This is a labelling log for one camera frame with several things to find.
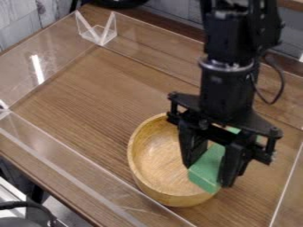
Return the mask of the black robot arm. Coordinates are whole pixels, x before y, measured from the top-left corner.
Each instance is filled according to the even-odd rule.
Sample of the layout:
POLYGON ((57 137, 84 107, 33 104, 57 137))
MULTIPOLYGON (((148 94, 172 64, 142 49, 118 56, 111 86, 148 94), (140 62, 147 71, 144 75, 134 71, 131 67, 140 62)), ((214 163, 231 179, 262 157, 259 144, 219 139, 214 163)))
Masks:
POLYGON ((224 147, 216 182, 231 187, 251 160, 270 164, 283 131, 254 109, 260 61, 279 45, 283 22, 276 0, 200 0, 206 57, 200 93, 172 92, 167 121, 176 125, 183 165, 204 157, 207 145, 224 147))

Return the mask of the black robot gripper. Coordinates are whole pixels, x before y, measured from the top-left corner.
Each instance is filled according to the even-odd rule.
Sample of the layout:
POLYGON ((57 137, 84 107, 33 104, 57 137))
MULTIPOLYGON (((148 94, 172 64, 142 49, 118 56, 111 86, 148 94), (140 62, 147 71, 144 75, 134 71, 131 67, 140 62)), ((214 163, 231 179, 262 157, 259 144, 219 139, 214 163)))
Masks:
POLYGON ((190 168, 210 142, 227 143, 231 128, 256 135, 252 160, 270 163, 283 132, 254 110, 259 63, 228 65, 211 60, 199 62, 203 70, 200 93, 172 92, 168 122, 178 126, 183 165, 190 168))

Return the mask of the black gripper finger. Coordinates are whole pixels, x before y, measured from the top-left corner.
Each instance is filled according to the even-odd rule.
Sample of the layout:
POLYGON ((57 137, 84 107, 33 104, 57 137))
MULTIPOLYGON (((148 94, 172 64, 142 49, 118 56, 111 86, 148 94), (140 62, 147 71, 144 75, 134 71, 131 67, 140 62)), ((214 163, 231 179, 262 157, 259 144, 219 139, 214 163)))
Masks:
POLYGON ((248 139, 236 139, 224 147, 224 156, 219 168, 219 182, 227 188, 232 187, 235 180, 246 172, 246 167, 251 161, 251 146, 248 139))

